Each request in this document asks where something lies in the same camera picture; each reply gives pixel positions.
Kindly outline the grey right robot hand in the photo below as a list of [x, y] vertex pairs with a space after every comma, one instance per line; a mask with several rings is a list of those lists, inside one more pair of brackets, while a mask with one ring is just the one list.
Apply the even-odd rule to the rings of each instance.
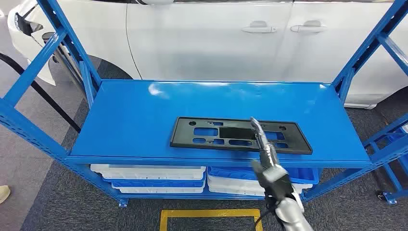
[[258, 120], [251, 117], [250, 123], [259, 146], [260, 158], [259, 162], [253, 160], [251, 165], [260, 186], [265, 189], [268, 197], [273, 197], [277, 201], [285, 198], [295, 199], [296, 193], [289, 174], [280, 165], [274, 145], [268, 141]]

